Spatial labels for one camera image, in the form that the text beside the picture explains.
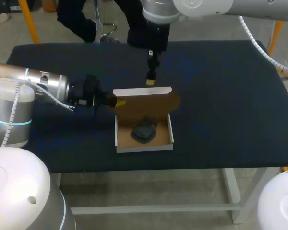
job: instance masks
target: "table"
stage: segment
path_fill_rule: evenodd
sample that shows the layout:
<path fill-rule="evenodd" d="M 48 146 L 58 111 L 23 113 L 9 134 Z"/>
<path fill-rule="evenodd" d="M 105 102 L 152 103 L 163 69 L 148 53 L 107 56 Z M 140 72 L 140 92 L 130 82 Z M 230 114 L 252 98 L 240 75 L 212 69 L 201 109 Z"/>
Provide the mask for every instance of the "table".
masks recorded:
<path fill-rule="evenodd" d="M 14 48 L 8 64 L 64 74 L 97 75 L 106 91 L 144 87 L 147 51 L 126 44 L 40 44 Z M 181 96 L 171 113 L 174 150 L 116 154 L 114 115 L 101 108 L 76 114 L 36 104 L 29 145 L 53 173 L 155 169 L 224 169 L 231 204 L 87 207 L 74 214 L 234 210 L 242 223 L 263 186 L 288 166 L 288 93 L 277 71 L 249 41 L 169 43 L 156 86 Z M 232 168 L 257 170 L 240 199 Z"/>

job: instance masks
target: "gray floor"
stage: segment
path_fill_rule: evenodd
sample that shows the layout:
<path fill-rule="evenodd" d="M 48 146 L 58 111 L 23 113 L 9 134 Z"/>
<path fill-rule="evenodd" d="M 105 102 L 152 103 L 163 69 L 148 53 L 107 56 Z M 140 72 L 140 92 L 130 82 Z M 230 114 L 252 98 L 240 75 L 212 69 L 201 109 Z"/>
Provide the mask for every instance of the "gray floor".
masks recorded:
<path fill-rule="evenodd" d="M 84 7 L 93 17 L 90 3 Z M 38 35 L 43 43 L 82 42 L 71 31 L 56 21 L 55 13 L 32 13 Z M 16 45 L 32 43 L 21 14 L 0 25 L 0 62 L 5 62 Z M 126 42 L 127 21 L 111 3 L 101 4 L 101 19 L 115 23 L 119 29 L 114 37 Z M 267 44 L 272 22 L 246 19 L 256 39 Z M 169 39 L 225 40 L 245 39 L 246 35 L 236 17 L 218 16 L 180 21 L 172 25 Z M 288 64 L 288 23 L 273 57 Z M 288 90 L 288 80 L 284 81 Z M 255 169 L 238 169 L 236 176 L 241 192 L 249 184 Z M 115 206 L 140 204 L 187 204 L 227 202 L 220 170 L 172 170 L 138 172 L 72 173 L 62 176 L 62 191 L 71 207 Z M 199 230 L 259 230 L 254 211 L 240 226 L 232 225 L 229 212 L 154 213 L 76 216 L 79 230 L 140 230 L 140 229 L 199 229 Z"/>

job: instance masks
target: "metal table frame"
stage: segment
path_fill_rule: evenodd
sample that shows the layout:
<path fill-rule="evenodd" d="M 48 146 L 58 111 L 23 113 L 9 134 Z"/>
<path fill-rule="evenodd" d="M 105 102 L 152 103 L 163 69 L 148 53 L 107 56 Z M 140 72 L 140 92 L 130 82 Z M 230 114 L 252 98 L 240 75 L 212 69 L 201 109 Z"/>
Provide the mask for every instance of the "metal table frame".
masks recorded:
<path fill-rule="evenodd" d="M 233 169 L 223 169 L 230 203 L 228 204 L 187 204 L 187 205 L 143 205 L 114 207 L 72 207 L 74 215 L 144 213 L 144 212 L 203 212 L 232 211 L 234 224 L 244 223 L 250 212 L 256 208 L 259 195 L 264 186 L 279 172 L 276 168 L 258 168 L 243 197 L 240 196 L 236 176 Z M 61 173 L 52 175 L 60 185 Z"/>

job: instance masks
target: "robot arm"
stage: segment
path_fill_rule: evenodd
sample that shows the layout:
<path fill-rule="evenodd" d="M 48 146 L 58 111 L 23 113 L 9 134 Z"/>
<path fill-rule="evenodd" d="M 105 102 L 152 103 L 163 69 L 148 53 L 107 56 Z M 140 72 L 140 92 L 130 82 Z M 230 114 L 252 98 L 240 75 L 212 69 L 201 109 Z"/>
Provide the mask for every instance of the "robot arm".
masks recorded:
<path fill-rule="evenodd" d="M 214 14 L 288 21 L 288 0 L 143 0 L 143 16 L 148 20 L 148 30 L 152 34 L 147 85 L 155 82 L 158 55 L 167 48 L 170 24 L 180 15 L 203 17 Z"/>
<path fill-rule="evenodd" d="M 157 25 L 171 24 L 180 14 L 187 17 L 228 14 L 288 21 L 288 0 L 143 1 L 143 16 Z"/>
<path fill-rule="evenodd" d="M 102 104 L 115 107 L 118 101 L 100 89 L 95 76 L 71 83 L 64 75 L 0 64 L 0 146 L 3 140 L 10 147 L 28 142 L 35 99 L 55 101 L 69 110 L 77 106 L 97 109 Z"/>

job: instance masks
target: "open box lid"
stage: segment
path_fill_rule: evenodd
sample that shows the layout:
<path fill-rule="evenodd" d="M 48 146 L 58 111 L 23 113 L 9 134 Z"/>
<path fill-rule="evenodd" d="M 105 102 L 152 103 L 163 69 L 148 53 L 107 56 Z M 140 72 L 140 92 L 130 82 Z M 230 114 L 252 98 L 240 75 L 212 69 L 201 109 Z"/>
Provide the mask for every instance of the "open box lid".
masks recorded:
<path fill-rule="evenodd" d="M 143 116 L 155 119 L 166 118 L 170 111 L 178 108 L 180 98 L 172 87 L 135 88 L 113 90 L 126 104 L 112 108 L 117 117 L 139 120 Z"/>

